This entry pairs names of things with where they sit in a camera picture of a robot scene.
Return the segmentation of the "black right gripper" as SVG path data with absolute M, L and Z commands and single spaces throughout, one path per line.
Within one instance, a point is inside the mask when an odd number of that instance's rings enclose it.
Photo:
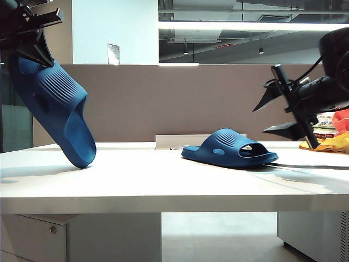
M 272 73 L 277 81 L 267 81 L 263 84 L 266 91 L 253 112 L 263 109 L 272 100 L 283 95 L 288 104 L 285 111 L 292 113 L 295 121 L 271 126 L 263 132 L 292 141 L 306 138 L 308 146 L 315 149 L 319 146 L 313 130 L 313 125 L 318 123 L 317 114 L 339 109 L 339 103 L 332 93 L 336 89 L 335 81 L 323 76 L 305 85 L 293 84 L 288 80 L 281 65 L 272 66 Z

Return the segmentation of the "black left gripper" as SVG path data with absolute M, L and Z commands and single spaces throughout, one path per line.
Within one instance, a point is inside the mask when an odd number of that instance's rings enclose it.
M 37 14 L 33 8 L 50 1 L 1 1 L 1 48 L 16 47 L 19 56 L 54 66 L 54 59 L 47 47 L 44 28 L 63 22 L 63 11 Z

